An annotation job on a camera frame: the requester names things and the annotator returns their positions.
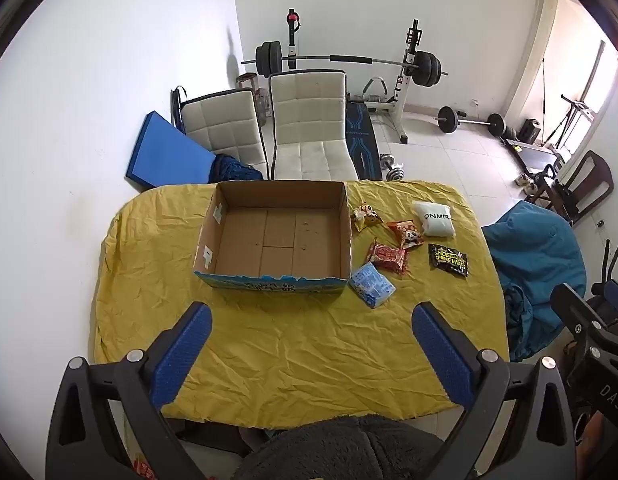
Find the white air pillow pack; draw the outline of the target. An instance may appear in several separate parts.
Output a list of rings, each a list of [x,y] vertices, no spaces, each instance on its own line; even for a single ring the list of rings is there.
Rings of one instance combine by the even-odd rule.
[[[448,205],[413,200],[412,210],[419,218],[426,236],[454,237],[455,229]]]

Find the yellow panda snack bag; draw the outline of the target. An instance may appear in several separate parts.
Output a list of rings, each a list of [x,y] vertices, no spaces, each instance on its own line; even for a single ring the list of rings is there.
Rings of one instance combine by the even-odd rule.
[[[356,207],[350,215],[350,220],[352,227],[357,233],[362,232],[364,229],[371,228],[371,226],[378,226],[383,223],[381,216],[367,203],[362,203]]]

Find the open cardboard box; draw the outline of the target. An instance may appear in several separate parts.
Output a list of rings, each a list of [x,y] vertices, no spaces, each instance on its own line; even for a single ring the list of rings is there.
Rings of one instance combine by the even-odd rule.
[[[351,274],[346,184],[218,183],[193,271],[214,288],[339,295]]]

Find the white chair left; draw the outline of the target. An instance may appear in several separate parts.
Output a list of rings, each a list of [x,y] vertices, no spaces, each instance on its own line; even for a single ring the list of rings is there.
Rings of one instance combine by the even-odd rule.
[[[266,145],[251,89],[207,94],[181,104],[184,131],[213,154],[230,155],[269,179]]]

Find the yellow tablecloth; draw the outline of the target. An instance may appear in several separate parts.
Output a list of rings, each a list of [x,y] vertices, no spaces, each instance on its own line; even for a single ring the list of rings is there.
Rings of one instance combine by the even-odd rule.
[[[475,347],[509,353],[501,286],[474,211],[458,190],[434,182],[351,182],[347,195],[351,206],[367,203],[385,220],[408,218],[416,200],[448,205],[451,246],[468,256],[468,276],[433,268],[417,248],[394,277],[394,295],[374,309],[350,288],[334,296],[213,288],[193,271],[213,188],[163,186],[130,200],[111,221],[95,293],[96,361],[146,348],[197,300],[213,312],[213,331],[166,416],[282,429],[449,410],[412,335],[417,304],[434,304]]]

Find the blue denim cloth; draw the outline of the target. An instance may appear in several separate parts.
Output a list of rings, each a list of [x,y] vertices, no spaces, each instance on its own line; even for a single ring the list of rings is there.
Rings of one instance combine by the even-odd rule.
[[[243,164],[231,155],[217,154],[209,170],[209,183],[225,181],[262,180],[262,173],[251,165]]]

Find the blue tissue pack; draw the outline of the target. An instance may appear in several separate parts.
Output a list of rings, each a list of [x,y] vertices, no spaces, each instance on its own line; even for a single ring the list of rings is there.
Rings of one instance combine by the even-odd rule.
[[[379,273],[372,262],[364,263],[361,268],[351,274],[350,287],[360,299],[370,308],[375,309],[396,292],[396,287],[382,273]]]

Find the dark wooden chair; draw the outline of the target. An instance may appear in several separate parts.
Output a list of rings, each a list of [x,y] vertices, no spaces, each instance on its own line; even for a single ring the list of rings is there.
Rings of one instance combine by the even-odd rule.
[[[597,208],[615,188],[612,171],[606,160],[588,151],[566,181],[558,177],[558,170],[547,165],[533,176],[533,193],[527,202],[546,203],[571,226]]]

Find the orange snack bag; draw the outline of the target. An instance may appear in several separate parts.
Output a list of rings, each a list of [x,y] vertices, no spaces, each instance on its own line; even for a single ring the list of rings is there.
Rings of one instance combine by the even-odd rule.
[[[412,220],[387,222],[386,226],[395,234],[398,247],[403,250],[420,247],[423,245],[423,237]]]

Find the red snack bag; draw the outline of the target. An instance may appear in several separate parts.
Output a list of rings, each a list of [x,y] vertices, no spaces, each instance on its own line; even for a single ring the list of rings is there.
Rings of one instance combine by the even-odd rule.
[[[407,251],[399,247],[374,242],[367,251],[367,262],[371,262],[377,268],[402,274],[407,269]]]

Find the blue folded mat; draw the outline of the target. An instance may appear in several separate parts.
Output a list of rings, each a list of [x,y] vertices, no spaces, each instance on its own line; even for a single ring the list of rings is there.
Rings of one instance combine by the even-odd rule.
[[[197,144],[157,112],[146,115],[126,177],[142,188],[207,184],[216,155]]]

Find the barbell on rack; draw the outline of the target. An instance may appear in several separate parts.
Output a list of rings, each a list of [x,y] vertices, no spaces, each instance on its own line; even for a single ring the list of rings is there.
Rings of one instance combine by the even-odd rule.
[[[417,85],[433,87],[448,73],[443,70],[439,58],[433,53],[416,51],[413,62],[384,60],[360,55],[283,55],[282,46],[278,41],[266,41],[256,48],[252,60],[243,61],[243,65],[255,64],[257,74],[266,78],[283,72],[285,61],[325,61],[330,63],[361,64],[361,65],[393,65],[405,69],[407,76]]]

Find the weight bench rack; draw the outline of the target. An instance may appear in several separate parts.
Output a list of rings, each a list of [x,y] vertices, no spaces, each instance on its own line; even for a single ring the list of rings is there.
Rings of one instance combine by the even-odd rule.
[[[405,36],[405,51],[400,65],[400,72],[396,78],[393,94],[384,102],[372,101],[367,97],[367,90],[370,89],[372,82],[381,81],[381,77],[373,77],[363,88],[362,99],[365,105],[372,112],[383,112],[388,115],[391,125],[395,128],[399,142],[401,144],[408,143],[408,136],[405,133],[405,128],[402,125],[402,116],[405,111],[405,102],[407,102],[408,91],[412,82],[412,74],[414,68],[415,54],[417,47],[420,46],[422,29],[419,27],[419,20],[415,18],[412,25],[408,28],[407,36]]]

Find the white chair right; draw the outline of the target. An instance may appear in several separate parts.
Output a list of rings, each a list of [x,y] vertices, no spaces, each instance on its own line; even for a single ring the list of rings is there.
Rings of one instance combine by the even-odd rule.
[[[290,70],[269,78],[274,180],[356,181],[346,143],[346,74]]]

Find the black shoe wipes pack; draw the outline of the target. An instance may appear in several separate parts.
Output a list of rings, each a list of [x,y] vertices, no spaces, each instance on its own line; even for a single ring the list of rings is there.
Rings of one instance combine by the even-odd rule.
[[[435,269],[461,276],[461,278],[469,275],[468,255],[460,250],[438,244],[428,244],[428,257],[429,263]]]

